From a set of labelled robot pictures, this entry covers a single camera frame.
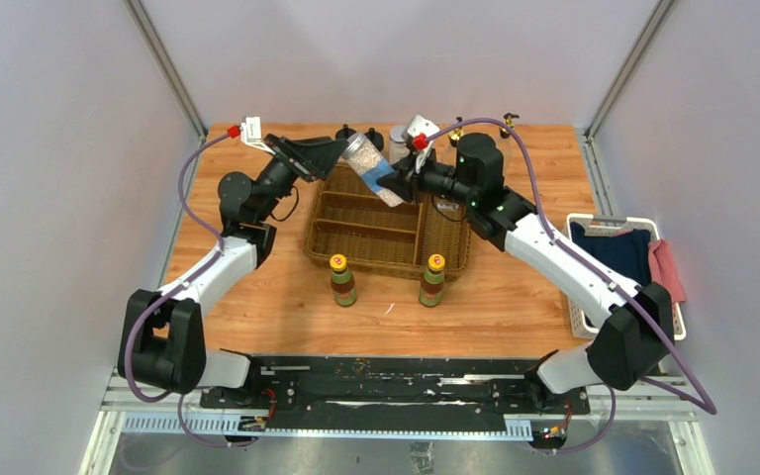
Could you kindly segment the woven wicker divided basket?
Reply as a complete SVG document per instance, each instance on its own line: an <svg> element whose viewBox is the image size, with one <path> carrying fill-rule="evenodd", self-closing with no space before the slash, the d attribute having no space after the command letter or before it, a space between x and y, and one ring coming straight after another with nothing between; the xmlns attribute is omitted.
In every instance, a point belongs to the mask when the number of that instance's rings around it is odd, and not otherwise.
<svg viewBox="0 0 760 475"><path fill-rule="evenodd" d="M463 211L442 200L388 207L345 163L321 183L311 205L303 251L326 267L340 253L362 272L418 280L433 254L445 260L445 279L466 270L470 228Z"/></svg>

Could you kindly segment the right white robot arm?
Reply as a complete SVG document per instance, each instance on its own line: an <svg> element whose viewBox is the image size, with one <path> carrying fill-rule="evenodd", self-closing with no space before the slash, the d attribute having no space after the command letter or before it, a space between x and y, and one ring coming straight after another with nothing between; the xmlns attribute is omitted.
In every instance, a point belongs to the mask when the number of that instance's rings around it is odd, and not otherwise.
<svg viewBox="0 0 760 475"><path fill-rule="evenodd" d="M452 165L420 159L417 151L394 164L383 161L367 183L406 202L434 196L460 205L477 236L530 265L591 319L598 331L591 342L546 355L527 375L529 406L546 414L574 388L625 391L645 377L674 345L670 293L617 273L555 229L538 206L506 186L504 155L490 136L464 135L455 152Z"/></svg>

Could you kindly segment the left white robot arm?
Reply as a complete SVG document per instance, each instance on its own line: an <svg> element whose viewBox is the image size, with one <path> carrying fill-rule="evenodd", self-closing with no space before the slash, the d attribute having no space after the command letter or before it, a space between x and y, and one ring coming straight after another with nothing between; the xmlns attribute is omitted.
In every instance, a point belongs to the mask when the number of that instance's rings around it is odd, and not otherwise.
<svg viewBox="0 0 760 475"><path fill-rule="evenodd" d="M271 253L277 230L268 224L297 180L326 179L348 146L327 137L292 141L272 134L262 140L270 160L256 178L226 174L218 185L222 226L203 228L214 247L193 267L156 290L139 289L128 300L118 371L141 401L199 387L226 388L241 409L255 407L263 382L250 373L250 356L206 347L204 321L217 303Z"/></svg>

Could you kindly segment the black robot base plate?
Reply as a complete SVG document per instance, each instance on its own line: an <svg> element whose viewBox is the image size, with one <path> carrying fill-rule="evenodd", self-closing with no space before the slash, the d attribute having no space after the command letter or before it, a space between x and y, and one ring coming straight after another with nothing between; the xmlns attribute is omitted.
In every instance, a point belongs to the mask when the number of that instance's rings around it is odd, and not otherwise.
<svg viewBox="0 0 760 475"><path fill-rule="evenodd" d="M556 423L586 416L583 387L547 403L531 397L530 359L260 355L248 386L214 388L204 409L260 410L275 429L430 433L504 431L509 416Z"/></svg>

